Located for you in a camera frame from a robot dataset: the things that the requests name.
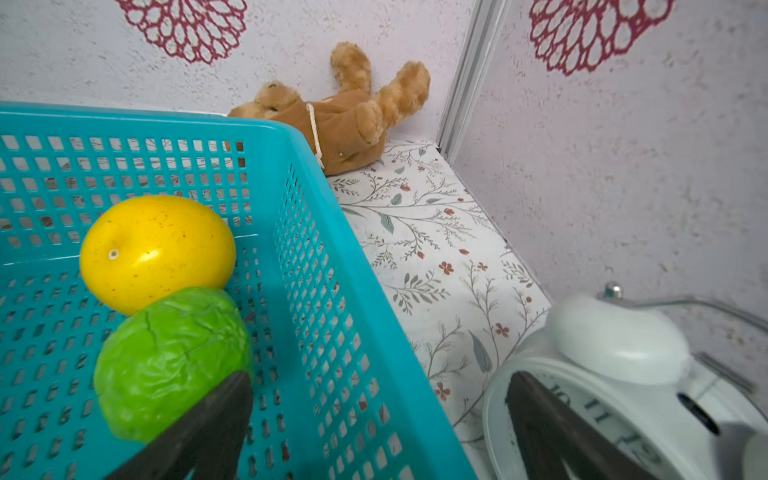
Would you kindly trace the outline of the yellow fruit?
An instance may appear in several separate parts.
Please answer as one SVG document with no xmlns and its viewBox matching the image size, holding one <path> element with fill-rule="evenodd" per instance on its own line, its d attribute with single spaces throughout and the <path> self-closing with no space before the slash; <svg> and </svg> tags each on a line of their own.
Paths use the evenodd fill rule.
<svg viewBox="0 0 768 480">
<path fill-rule="evenodd" d="M 185 288 L 223 288 L 235 259 L 223 218 L 196 201 L 155 195 L 101 215 L 84 238 L 79 267 L 98 300 L 130 316 Z"/>
</svg>

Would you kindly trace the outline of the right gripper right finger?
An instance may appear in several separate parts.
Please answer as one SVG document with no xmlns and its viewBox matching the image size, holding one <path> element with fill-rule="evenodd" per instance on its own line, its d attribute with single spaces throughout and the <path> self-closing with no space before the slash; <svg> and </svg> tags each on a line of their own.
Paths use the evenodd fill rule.
<svg viewBox="0 0 768 480">
<path fill-rule="evenodd" d="M 529 479 L 651 479 L 525 371 L 512 375 L 505 403 Z"/>
</svg>

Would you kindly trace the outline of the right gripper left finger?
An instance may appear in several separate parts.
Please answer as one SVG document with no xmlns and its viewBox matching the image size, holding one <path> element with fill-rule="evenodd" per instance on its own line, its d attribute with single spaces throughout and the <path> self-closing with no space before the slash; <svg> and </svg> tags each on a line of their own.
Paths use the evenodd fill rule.
<svg viewBox="0 0 768 480">
<path fill-rule="evenodd" d="M 244 371 L 230 374 L 109 479 L 234 479 L 254 405 Z"/>
</svg>

